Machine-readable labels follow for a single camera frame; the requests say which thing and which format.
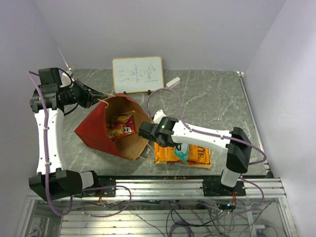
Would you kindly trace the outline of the teal white snack bag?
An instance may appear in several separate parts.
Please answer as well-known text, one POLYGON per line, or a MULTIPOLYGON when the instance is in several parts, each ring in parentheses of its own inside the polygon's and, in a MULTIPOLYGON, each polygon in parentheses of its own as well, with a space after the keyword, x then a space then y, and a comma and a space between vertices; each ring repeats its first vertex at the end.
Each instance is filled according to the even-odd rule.
POLYGON ((188 161, 189 147, 190 145, 186 143, 179 143, 175 146, 174 154, 184 164, 187 164, 188 161))

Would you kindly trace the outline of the red brown paper bag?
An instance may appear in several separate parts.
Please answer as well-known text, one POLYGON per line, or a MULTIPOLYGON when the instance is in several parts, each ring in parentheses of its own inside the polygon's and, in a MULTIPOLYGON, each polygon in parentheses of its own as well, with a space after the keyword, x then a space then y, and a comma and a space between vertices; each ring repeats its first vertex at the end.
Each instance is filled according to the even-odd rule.
POLYGON ((143 122, 151 122, 151 118, 143 111, 141 106, 125 94, 117 94, 100 102, 92 112, 75 129, 76 135, 89 148, 102 151, 128 160, 136 160, 148 141, 138 135, 143 122), (108 135, 106 125, 111 122, 112 116, 124 112, 134 111, 133 115, 135 134, 120 138, 114 142, 108 135))

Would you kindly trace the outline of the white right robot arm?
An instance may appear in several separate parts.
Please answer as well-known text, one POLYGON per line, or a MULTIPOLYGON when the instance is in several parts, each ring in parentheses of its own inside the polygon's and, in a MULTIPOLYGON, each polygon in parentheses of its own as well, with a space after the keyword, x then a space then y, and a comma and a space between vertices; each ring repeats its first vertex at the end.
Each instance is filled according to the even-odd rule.
POLYGON ((188 144, 224 153, 226 165, 217 186, 211 191, 214 196, 233 194, 240 175, 248 171, 252 144, 239 127, 229 131, 185 125, 159 110, 153 122, 142 122, 138 135, 164 148, 176 147, 179 150, 188 144))

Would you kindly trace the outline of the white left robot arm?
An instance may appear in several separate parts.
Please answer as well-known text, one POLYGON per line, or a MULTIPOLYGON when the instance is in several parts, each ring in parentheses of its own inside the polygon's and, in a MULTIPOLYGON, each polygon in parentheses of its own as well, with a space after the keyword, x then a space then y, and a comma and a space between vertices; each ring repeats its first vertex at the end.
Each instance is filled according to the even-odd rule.
POLYGON ((63 156, 63 120, 65 106, 90 108, 108 96, 99 92, 60 69, 45 68, 36 73, 40 84, 30 99, 39 132, 39 162, 29 187, 43 200, 48 201, 100 192, 101 184, 95 171, 79 173, 67 170, 63 156))

